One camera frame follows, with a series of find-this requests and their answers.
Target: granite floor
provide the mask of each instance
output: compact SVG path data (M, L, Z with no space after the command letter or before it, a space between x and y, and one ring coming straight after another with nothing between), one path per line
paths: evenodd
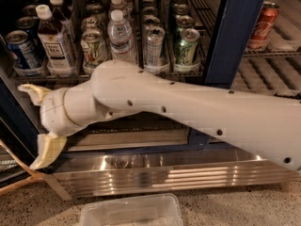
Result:
M184 225L301 225L301 182L172 193ZM0 196L0 225L73 226L86 203L131 196L64 202L45 183L35 183Z

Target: red soda can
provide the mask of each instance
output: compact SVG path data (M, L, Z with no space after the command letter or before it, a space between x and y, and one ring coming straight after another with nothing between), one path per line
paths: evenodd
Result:
M251 49L261 49L266 38L272 30L275 20L279 14L279 6L276 3L264 2L260 16L256 22L251 35L248 47Z

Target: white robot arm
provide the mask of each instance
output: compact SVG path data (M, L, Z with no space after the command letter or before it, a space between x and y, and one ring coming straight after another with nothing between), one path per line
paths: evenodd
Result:
M146 111L301 172L298 100L171 82L118 60L104 62L89 81L74 88L41 96L33 87L20 89L35 101L38 97L42 124L50 133L40 136L32 169L51 164L66 137L88 124Z

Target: stainless steel base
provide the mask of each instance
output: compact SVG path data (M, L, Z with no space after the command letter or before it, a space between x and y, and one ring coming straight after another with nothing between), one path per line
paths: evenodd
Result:
M301 180L236 148L65 159L54 176L74 198Z

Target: refrigerator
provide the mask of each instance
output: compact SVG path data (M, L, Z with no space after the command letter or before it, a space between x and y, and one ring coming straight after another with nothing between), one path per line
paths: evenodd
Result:
M37 136L47 133L40 124L39 108L17 90L24 83L48 89L86 82L79 58L78 72L61 77L46 70L39 76L20 76L14 70L4 37L16 30L28 0L0 0L1 139L25 164L38 155ZM86 0L76 0L81 11ZM265 44L248 46L264 1L279 6L279 14ZM208 87L247 91L300 100L301 0L188 0L189 14L200 34L196 66L181 72L175 66L172 35L168 30L170 0L159 0L167 71L155 76ZM142 0L134 0L132 25L138 65L145 68L141 25ZM10 169L1 175L16 176ZM265 158L163 116L142 112L110 122L93 123L68 138L58 159L45 169L45 180L63 199L115 194L148 193L205 187L248 186L298 181L298 173Z

